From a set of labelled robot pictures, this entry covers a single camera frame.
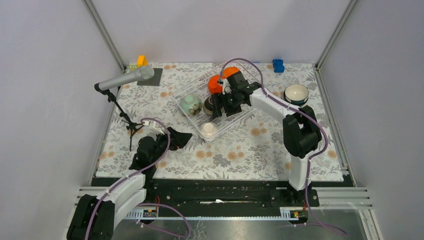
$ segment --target small white bowl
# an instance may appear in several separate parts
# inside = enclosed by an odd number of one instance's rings
[[[200,136],[202,139],[210,138],[218,132],[218,126],[214,122],[206,122],[200,126]]]
[[[303,105],[308,101],[309,90],[301,84],[293,84],[284,90],[284,98],[294,105]]]

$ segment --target gray wall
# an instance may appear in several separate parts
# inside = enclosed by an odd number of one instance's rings
[[[120,71],[80,0],[1,1],[0,58],[0,239],[60,239]]]
[[[424,1],[362,0],[322,75],[384,239],[422,239]]]
[[[349,0],[93,0],[123,60],[315,63]]]

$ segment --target blue object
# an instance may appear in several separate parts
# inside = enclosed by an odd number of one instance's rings
[[[284,72],[284,66],[283,66],[283,60],[282,59],[274,59],[272,60],[272,66],[274,67],[274,73],[283,73]]]

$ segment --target floral tablecloth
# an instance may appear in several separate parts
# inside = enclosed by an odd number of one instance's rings
[[[228,179],[228,180],[288,180],[291,157],[283,144],[283,126],[262,111],[244,121],[211,143],[204,142],[189,124],[172,99],[173,86],[189,83],[202,76],[217,63],[152,63],[163,68],[160,86],[138,86],[136,82],[124,85],[118,102],[130,118],[140,121],[155,117],[179,132],[193,133],[184,149],[169,151],[156,165],[155,178],[167,179]],[[265,86],[276,96],[282,96],[285,87],[302,84],[309,89],[309,100],[318,122],[324,127],[330,143],[327,151],[312,161],[313,181],[342,181],[342,172],[336,154],[330,123],[311,64],[285,64],[284,73],[274,73],[272,64],[258,63]],[[259,78],[250,65],[244,65]],[[137,144],[144,136],[154,136],[142,128],[132,141],[130,152],[129,131],[116,109],[99,154],[96,177],[122,177],[131,165]]]

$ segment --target dish rack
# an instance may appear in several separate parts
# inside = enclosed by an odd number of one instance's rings
[[[187,117],[188,121],[196,128],[200,136],[207,142],[210,143],[213,140],[217,139],[219,136],[221,136],[223,133],[230,130],[232,127],[240,123],[245,118],[252,115],[254,112],[257,111],[256,108],[249,106],[247,104],[241,105],[241,112],[236,113],[231,116],[226,116],[225,111],[222,112],[222,116],[213,118],[211,115],[208,115],[203,109],[196,115],[188,116],[180,107],[180,101],[187,95],[196,95],[200,98],[202,103],[209,97],[211,94],[208,91],[208,82],[209,79],[214,75],[219,75],[221,72],[222,67],[224,66],[224,63],[220,64],[219,66],[215,67],[211,71],[207,72],[206,74],[194,79],[193,81],[190,81],[188,84],[179,86],[175,86],[176,90],[172,93],[172,98],[175,101],[176,105],[179,107],[180,111]],[[228,67],[237,67],[241,73],[243,74],[244,78],[249,82],[259,82],[259,80],[250,72],[248,71],[239,61],[235,61],[233,63],[230,63],[226,66]],[[210,137],[204,137],[200,131],[201,125],[204,123],[213,122],[218,126],[218,131],[215,132]]]

